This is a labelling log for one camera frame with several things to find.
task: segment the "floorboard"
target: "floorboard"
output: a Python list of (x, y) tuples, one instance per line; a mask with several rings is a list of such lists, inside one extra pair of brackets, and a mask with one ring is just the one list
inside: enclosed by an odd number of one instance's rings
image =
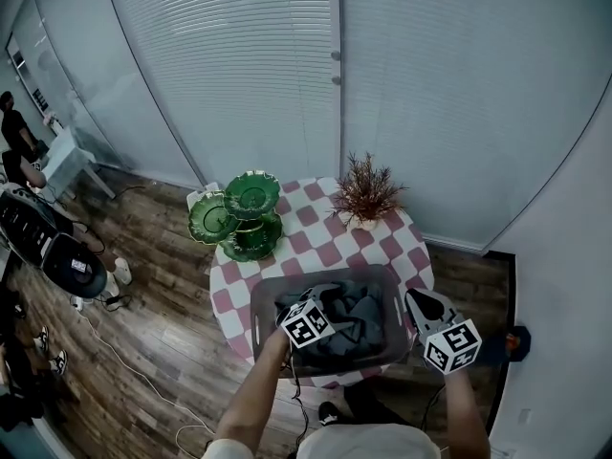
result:
[[(128, 308), (108, 313), (98, 302), (83, 314), (121, 358), (144, 374), (171, 402), (188, 406), (215, 427), (249, 365), (229, 348), (209, 301), (209, 266), (213, 249), (193, 242), (186, 229), (187, 190), (115, 170), (102, 178), (122, 194), (110, 200), (87, 178), (80, 178), (76, 199), (67, 209), (90, 226), (106, 249), (125, 257), (133, 283), (122, 288), (132, 295)], [(508, 307), (509, 270), (503, 261), (429, 247), (436, 289), (452, 296), (460, 311), (472, 317), (485, 338), (504, 328)], [(70, 363), (58, 384), (58, 407), (64, 422), (54, 427), (77, 458), (187, 457), (174, 435), (180, 426), (197, 422), (160, 400), (145, 380), (120, 365), (70, 305), (70, 298), (40, 272), (21, 266), (8, 285), (18, 290), (28, 311), (23, 323), (31, 332), (46, 324), (51, 350), (66, 349)], [(470, 369), (483, 419), (491, 409), (499, 369)], [(371, 380), (377, 396), (418, 425), (426, 404), (442, 378), (411, 355)], [(286, 458), (303, 429), (295, 387), (279, 384), (273, 414), (258, 457)], [(332, 401), (345, 409), (341, 390), (302, 388), (310, 431), (318, 427), (317, 407)], [(427, 419), (427, 433), (446, 445), (444, 393)], [(202, 428), (182, 432), (181, 443), (195, 456), (203, 454), (209, 434)]]

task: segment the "black speaker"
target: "black speaker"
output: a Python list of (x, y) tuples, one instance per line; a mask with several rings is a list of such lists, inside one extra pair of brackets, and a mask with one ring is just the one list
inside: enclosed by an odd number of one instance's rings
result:
[(85, 299), (106, 287), (106, 269), (84, 245), (66, 233), (58, 233), (45, 253), (42, 272), (64, 291)]

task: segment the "round table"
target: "round table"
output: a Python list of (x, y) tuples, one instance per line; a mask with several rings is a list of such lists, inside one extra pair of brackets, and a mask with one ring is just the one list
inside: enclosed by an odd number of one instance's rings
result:
[[(234, 262), (217, 247), (210, 270), (212, 308), (229, 345), (251, 364), (251, 290), (262, 278), (383, 264), (395, 276), (401, 295), (412, 287), (433, 288), (427, 248), (410, 217), (404, 212), (392, 212), (372, 231), (347, 229), (337, 216), (331, 216), (337, 191), (334, 178), (283, 185), (275, 209), (282, 218), (284, 236), (273, 254), (263, 260)], [(407, 316), (406, 323), (413, 330)], [(380, 374), (385, 368), (302, 378), (300, 383), (317, 387), (347, 385)]]

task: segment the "white table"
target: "white table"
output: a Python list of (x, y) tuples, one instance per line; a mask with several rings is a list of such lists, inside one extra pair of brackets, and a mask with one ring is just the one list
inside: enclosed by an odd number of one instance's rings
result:
[(48, 202), (54, 202), (63, 192), (74, 198), (69, 185), (81, 170), (85, 171), (108, 197), (115, 198), (115, 193), (92, 168), (96, 158), (89, 151), (77, 146), (70, 127), (59, 132), (51, 143), (47, 157), (49, 162), (42, 169), (47, 178), (47, 185), (39, 194)]

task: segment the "hand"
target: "hand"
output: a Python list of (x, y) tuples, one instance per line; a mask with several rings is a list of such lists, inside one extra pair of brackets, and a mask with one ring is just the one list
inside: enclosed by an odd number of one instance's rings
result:
[(266, 340), (266, 347), (269, 347), (273, 353), (282, 354), (283, 356), (289, 349), (289, 337), (282, 328), (276, 328), (276, 331), (272, 333)]

